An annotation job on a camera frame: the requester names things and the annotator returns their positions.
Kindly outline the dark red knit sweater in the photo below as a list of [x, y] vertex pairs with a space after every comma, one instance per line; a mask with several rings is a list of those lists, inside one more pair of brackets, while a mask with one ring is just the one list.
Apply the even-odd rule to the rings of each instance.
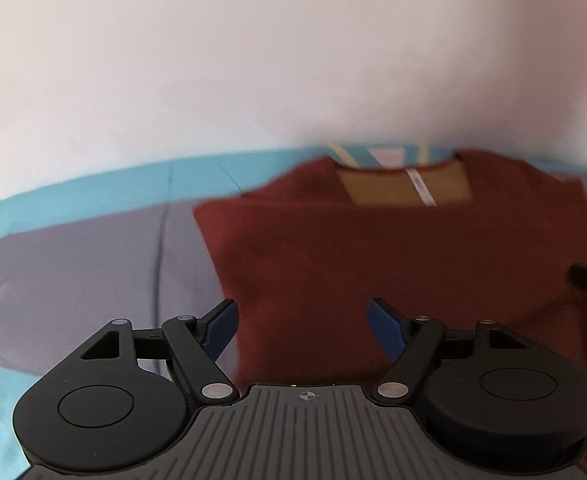
[[491, 318], [587, 368], [587, 194], [521, 160], [462, 151], [407, 170], [330, 157], [194, 218], [240, 322], [235, 381], [378, 382], [371, 299], [453, 328]]

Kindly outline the blue grey patterned bed sheet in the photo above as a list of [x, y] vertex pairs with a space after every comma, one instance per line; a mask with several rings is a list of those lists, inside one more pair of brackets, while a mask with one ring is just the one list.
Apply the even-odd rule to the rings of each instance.
[[[340, 165], [428, 167], [400, 157]], [[466, 464], [431, 441], [412, 410], [376, 403], [377, 382], [237, 385], [239, 307], [223, 293], [194, 210], [258, 188], [197, 204], [115, 198], [112, 214], [0, 236], [0, 479], [587, 479], [587, 453], [548, 474]], [[238, 327], [216, 364], [237, 401], [200, 408], [171, 448], [134, 468], [62, 474], [28, 462], [13, 430], [16, 404], [85, 340], [118, 318], [153, 330], [176, 316], [203, 318], [224, 300], [236, 302]]]

